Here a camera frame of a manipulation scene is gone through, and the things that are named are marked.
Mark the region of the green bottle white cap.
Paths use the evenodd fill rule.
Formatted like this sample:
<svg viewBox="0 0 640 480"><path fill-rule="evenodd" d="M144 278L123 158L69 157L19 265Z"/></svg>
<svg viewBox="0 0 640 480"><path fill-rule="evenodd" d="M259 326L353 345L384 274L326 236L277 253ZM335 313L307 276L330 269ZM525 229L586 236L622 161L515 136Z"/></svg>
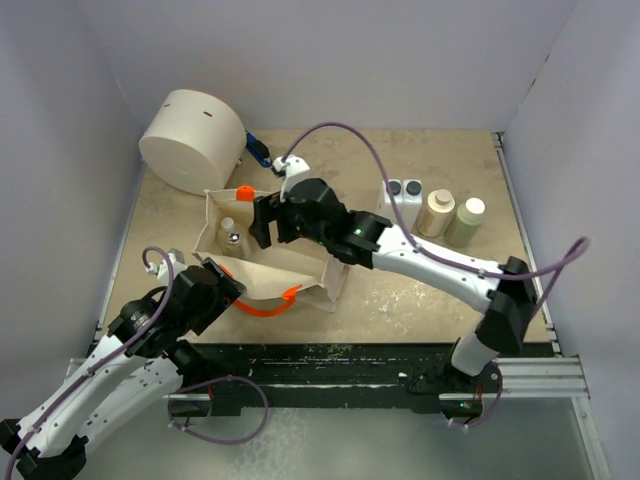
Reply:
<svg viewBox="0 0 640 480"><path fill-rule="evenodd" d="M476 197L467 199L452 217L444 234L445 242L454 248L467 247L482 225L485 213L483 200Z"/></svg>

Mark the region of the beige bottle beige cap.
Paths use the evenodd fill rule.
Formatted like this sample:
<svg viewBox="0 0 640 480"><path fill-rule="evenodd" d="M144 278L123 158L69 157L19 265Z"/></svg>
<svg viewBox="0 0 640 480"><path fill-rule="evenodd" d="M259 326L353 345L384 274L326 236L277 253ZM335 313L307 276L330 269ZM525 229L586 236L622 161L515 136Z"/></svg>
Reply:
<svg viewBox="0 0 640 480"><path fill-rule="evenodd" d="M418 232L428 238L444 233L455 210L455 199L447 189L431 191L418 221Z"/></svg>

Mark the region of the canvas bag orange handles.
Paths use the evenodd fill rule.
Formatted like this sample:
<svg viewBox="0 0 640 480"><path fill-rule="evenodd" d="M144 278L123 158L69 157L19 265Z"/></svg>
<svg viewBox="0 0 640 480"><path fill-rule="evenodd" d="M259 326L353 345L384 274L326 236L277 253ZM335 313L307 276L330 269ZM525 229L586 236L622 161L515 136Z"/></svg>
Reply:
<svg viewBox="0 0 640 480"><path fill-rule="evenodd" d="M249 234L253 221L252 200L261 191L251 187L239 187L205 192L205 225L196 241L193 255L204 260L212 258L221 267L246 286L243 298L258 308L265 308L296 288L296 299L318 309L334 312L349 267L330 256L324 248L309 240L301 239L292 244L277 242L277 228L270 226L272 245L261 249ZM227 245L221 246L217 232L220 220L232 217L236 232L246 238L246 254L230 253Z"/></svg>

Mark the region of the clear bottle white cap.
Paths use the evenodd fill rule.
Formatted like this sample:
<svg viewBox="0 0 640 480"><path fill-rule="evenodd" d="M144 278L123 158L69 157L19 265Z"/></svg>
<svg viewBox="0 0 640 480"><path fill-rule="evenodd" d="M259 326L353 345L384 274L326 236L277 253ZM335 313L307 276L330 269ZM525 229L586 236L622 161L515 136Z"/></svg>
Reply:
<svg viewBox="0 0 640 480"><path fill-rule="evenodd" d="M235 226L232 217L224 217L220 220L217 238L221 246L230 244L231 236L236 233Z"/></svg>

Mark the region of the small silver cap bottle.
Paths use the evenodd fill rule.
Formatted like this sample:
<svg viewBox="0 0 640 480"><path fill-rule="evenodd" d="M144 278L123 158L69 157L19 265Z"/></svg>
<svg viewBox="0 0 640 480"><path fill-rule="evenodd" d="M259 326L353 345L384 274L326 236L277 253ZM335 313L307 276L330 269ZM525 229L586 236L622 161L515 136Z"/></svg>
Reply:
<svg viewBox="0 0 640 480"><path fill-rule="evenodd" d="M241 232L231 232L227 238L227 249L237 255L246 254L246 238Z"/></svg>

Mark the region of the white square bottle dark cap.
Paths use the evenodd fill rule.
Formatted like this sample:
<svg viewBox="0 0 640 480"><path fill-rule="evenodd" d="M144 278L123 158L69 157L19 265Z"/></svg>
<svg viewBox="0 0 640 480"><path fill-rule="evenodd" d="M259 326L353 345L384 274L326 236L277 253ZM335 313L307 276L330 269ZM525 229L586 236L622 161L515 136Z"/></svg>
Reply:
<svg viewBox="0 0 640 480"><path fill-rule="evenodd" d="M402 183L397 179L391 179L388 182L382 181L376 206L378 215L395 221L396 215L392 200L395 201L398 211L401 212L403 204Z"/></svg>

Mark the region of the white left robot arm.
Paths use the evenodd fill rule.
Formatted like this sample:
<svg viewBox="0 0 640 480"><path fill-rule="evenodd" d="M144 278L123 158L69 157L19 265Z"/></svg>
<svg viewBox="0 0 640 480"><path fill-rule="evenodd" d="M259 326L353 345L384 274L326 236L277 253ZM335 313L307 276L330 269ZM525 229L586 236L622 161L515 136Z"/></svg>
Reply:
<svg viewBox="0 0 640 480"><path fill-rule="evenodd" d="M177 250L143 262L158 287L126 303L86 360L30 414L1 423L5 476L73 479L91 449L160 397L202 387L208 368L185 335L200 334L245 291L211 259Z"/></svg>

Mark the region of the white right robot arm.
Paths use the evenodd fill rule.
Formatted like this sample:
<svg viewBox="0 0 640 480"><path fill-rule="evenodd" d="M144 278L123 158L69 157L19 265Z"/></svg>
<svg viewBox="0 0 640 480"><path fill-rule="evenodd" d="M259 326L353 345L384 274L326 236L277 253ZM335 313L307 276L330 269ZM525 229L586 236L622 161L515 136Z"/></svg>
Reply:
<svg viewBox="0 0 640 480"><path fill-rule="evenodd" d="M461 339L445 366L446 383L467 391L498 355L517 355L536 310L537 296L523 260L505 263L469 257L438 247L430 259L428 242L409 242L399 225L368 211L349 210L319 178L296 184L289 192L262 195L253 201L249 228L258 245L304 238L326 249L346 265L400 274L439 289L479 312L478 324Z"/></svg>

